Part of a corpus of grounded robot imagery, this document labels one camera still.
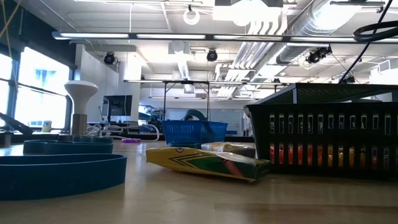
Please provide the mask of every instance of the black cable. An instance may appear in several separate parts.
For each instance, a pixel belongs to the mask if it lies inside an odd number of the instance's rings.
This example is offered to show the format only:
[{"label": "black cable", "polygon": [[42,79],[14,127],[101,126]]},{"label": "black cable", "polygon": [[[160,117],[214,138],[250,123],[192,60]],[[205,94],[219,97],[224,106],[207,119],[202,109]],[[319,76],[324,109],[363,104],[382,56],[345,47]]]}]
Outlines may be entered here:
[{"label": "black cable", "polygon": [[[384,11],[382,12],[382,14],[381,14],[381,16],[380,16],[380,18],[379,18],[379,21],[377,22],[378,24],[381,23],[381,21],[384,19],[384,16],[386,15],[387,10],[390,8],[391,3],[392,3],[392,0],[389,0],[388,3],[387,3],[387,5],[386,5],[386,8],[384,8]],[[365,54],[365,51],[368,49],[368,47],[369,47],[370,44],[371,44],[371,43],[368,42],[368,43],[365,45],[364,49],[362,50],[361,53],[359,53],[359,55],[358,55],[358,57],[355,59],[354,63],[352,63],[351,66],[350,66],[350,67],[347,69],[347,71],[344,73],[344,75],[342,76],[342,78],[341,78],[340,81],[338,82],[339,84],[342,83],[342,81],[343,81],[344,78],[347,76],[347,74],[349,74],[349,72],[351,71],[351,69],[353,69],[354,66],[359,62],[359,60],[361,60],[363,54]]]},{"label": "black cable", "polygon": [[[383,32],[373,33],[373,34],[362,34],[366,31],[392,28]],[[390,37],[395,37],[398,35],[398,21],[381,22],[378,24],[371,24],[357,29],[354,32],[354,40],[362,43],[373,42],[377,40],[382,40]]]}]

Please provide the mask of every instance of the ceiling light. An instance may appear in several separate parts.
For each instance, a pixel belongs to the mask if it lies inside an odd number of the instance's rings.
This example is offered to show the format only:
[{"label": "ceiling light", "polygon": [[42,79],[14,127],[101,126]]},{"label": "ceiling light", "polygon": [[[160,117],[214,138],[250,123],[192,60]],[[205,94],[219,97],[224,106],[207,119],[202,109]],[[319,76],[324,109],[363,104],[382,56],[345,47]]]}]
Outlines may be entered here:
[{"label": "ceiling light", "polygon": [[210,84],[242,85],[244,82],[209,82]]},{"label": "ceiling light", "polygon": [[398,43],[398,38],[386,38],[382,40],[373,41],[372,43]]},{"label": "ceiling light", "polygon": [[[149,99],[164,99],[164,96],[150,96]],[[166,99],[178,99],[178,97],[166,96]]]},{"label": "ceiling light", "polygon": [[250,82],[248,85],[271,85],[271,83],[262,83],[262,82]]},{"label": "ceiling light", "polygon": [[206,35],[196,34],[137,34],[138,39],[183,39],[183,40],[204,40]]},{"label": "ceiling light", "polygon": [[130,83],[163,83],[162,80],[123,80]]},{"label": "ceiling light", "polygon": [[290,41],[292,42],[317,42],[328,43],[328,42],[349,42],[349,43],[357,43],[352,37],[291,37]]},{"label": "ceiling light", "polygon": [[287,43],[288,47],[329,47],[329,44],[316,43]]},{"label": "ceiling light", "polygon": [[282,37],[263,35],[214,35],[215,40],[281,41]]},{"label": "ceiling light", "polygon": [[154,0],[75,0],[76,2],[103,2],[103,3],[134,3],[134,4],[173,4],[173,5],[202,5],[201,1],[154,1]]},{"label": "ceiling light", "polygon": [[[150,96],[150,99],[164,99],[164,96]],[[170,100],[207,100],[207,98],[200,97],[172,97],[166,96],[166,99]],[[209,98],[209,100],[260,100],[260,99],[252,99],[252,98]]]},{"label": "ceiling light", "polygon": [[63,38],[86,39],[86,38],[110,38],[110,39],[128,39],[129,34],[111,34],[111,33],[59,33]]}]

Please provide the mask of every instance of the metal pole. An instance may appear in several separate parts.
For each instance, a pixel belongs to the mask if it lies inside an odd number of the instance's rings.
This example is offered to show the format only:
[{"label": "metal pole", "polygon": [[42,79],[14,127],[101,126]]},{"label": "metal pole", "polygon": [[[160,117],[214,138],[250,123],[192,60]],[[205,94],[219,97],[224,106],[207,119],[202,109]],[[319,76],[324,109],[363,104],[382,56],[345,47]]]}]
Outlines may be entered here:
[{"label": "metal pole", "polygon": [[210,84],[207,84],[207,121],[209,121]]},{"label": "metal pole", "polygon": [[163,98],[163,120],[166,120],[166,93],[167,93],[167,82],[164,83],[164,98]]}]

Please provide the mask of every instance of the security camera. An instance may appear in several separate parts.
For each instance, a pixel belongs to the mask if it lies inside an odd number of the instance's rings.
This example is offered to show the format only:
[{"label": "security camera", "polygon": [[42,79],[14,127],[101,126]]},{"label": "security camera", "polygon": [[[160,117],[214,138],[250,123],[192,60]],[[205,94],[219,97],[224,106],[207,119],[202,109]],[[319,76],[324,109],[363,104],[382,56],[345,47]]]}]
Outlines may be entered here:
[{"label": "security camera", "polygon": [[217,52],[214,49],[209,50],[209,53],[207,54],[207,61],[208,62],[214,62],[217,60]]},{"label": "security camera", "polygon": [[107,52],[104,58],[104,63],[107,65],[114,65],[118,62],[118,59],[114,57],[114,52]]}]

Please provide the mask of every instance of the black plastic bin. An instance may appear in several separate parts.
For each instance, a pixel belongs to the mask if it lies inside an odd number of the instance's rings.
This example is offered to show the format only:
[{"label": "black plastic bin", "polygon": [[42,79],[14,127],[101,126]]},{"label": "black plastic bin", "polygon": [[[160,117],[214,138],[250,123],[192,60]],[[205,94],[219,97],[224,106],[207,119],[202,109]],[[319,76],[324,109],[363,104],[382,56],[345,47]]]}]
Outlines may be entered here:
[{"label": "black plastic bin", "polygon": [[390,177],[398,103],[246,105],[259,159],[274,172]]}]

